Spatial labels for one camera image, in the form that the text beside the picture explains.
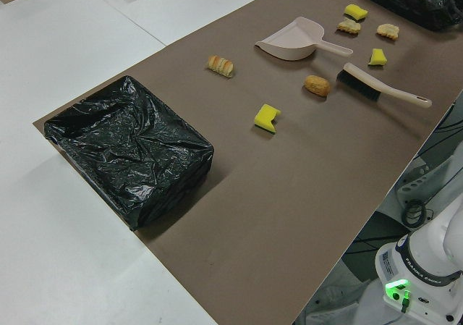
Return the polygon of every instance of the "brown paper sheet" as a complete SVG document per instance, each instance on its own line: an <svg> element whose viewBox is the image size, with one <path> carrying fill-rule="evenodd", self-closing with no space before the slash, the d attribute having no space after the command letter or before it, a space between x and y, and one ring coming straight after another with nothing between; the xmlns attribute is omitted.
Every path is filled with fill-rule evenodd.
<svg viewBox="0 0 463 325"><path fill-rule="evenodd" d="M369 11L358 36L336 31L351 3ZM254 46L298 16L433 106L367 100L336 82L339 56L286 62ZM375 34L383 23L400 27L396 42ZM383 69L368 68L372 48ZM234 78L205 68L212 54L234 62ZM138 237L220 325L290 325L458 96L462 68L461 30L432 33L368 0L257 0L213 22L118 75L216 149L200 189ZM303 88L310 74L330 81L326 100ZM253 126L264 103L281 110L275 135Z"/></svg>

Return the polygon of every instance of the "yellow sponge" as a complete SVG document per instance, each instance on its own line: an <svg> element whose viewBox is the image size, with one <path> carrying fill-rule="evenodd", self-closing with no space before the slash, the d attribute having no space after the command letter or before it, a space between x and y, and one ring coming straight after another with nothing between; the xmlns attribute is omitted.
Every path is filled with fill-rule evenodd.
<svg viewBox="0 0 463 325"><path fill-rule="evenodd" d="M384 56L383 49L374 48L371 54L370 66L383 66L387 62L386 56Z"/></svg>
<svg viewBox="0 0 463 325"><path fill-rule="evenodd" d="M358 21L361 19L365 19L367 17L368 11L362 9L358 5L349 4L344 10L344 13L348 14L349 16L352 16L353 18L356 19L356 21Z"/></svg>
<svg viewBox="0 0 463 325"><path fill-rule="evenodd" d="M256 126L263 128L271 133L276 133L275 127L272 125L272 120L275 119L278 115L281 114L281 111L278 109L264 104L260 111L254 118L254 123Z"/></svg>

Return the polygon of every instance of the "brush handle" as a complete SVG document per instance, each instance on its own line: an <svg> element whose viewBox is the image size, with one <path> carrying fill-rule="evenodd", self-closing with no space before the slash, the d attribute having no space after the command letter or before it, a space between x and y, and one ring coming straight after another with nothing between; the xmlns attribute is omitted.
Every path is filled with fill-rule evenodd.
<svg viewBox="0 0 463 325"><path fill-rule="evenodd" d="M350 48L344 48L342 46L329 43L328 41L320 41L320 43L316 44L315 46L322 50L330 51L333 54L343 57L349 57L354 53Z"/></svg>
<svg viewBox="0 0 463 325"><path fill-rule="evenodd" d="M364 72L359 67L354 66L352 63L346 63L344 65L344 70L371 88L374 88L381 93L385 93L386 95L390 95L403 101L413 103L417 106L421 106L422 108L429 108L433 105L433 102L427 98L416 96L402 90L397 90L396 88L392 88L391 86L386 85L382 81Z"/></svg>

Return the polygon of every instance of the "brush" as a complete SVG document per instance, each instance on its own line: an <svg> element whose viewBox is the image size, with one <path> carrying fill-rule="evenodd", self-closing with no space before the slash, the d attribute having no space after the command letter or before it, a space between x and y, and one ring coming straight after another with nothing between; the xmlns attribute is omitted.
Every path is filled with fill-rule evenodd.
<svg viewBox="0 0 463 325"><path fill-rule="evenodd" d="M349 62L344 65L344 70L338 74L337 78L372 101L377 101L383 93L422 108L429 108L433 104L427 98L392 88Z"/></svg>

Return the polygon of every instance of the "dustpan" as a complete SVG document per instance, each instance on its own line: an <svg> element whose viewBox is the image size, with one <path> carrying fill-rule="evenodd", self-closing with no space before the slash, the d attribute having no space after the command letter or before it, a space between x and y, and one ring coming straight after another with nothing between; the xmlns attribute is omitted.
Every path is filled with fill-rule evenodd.
<svg viewBox="0 0 463 325"><path fill-rule="evenodd" d="M255 45L270 55L287 61L304 59L317 48L343 57L353 54L350 48L324 41L322 39L324 34L325 30L320 24L305 17L298 17L286 27L263 41L258 41Z"/></svg>

